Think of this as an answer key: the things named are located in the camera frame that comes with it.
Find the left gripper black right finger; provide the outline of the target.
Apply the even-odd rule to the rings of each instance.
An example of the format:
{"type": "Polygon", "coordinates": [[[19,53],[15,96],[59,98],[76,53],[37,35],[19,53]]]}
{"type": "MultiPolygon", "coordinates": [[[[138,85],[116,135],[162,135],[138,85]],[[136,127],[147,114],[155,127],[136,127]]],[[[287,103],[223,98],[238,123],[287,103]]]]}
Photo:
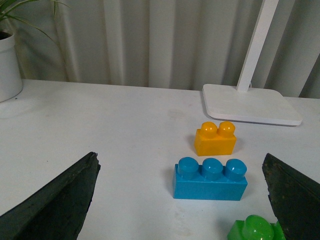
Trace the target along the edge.
{"type": "Polygon", "coordinates": [[[320,184],[267,153],[262,171],[269,201],[287,240],[320,238],[320,184]]]}

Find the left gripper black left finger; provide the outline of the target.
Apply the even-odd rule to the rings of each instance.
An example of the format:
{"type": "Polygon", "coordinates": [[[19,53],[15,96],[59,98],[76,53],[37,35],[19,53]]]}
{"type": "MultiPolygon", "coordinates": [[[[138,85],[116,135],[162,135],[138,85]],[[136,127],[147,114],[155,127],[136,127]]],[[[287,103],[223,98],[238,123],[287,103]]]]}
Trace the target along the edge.
{"type": "Polygon", "coordinates": [[[90,152],[0,217],[2,240],[75,240],[92,202],[101,166],[90,152]]]}

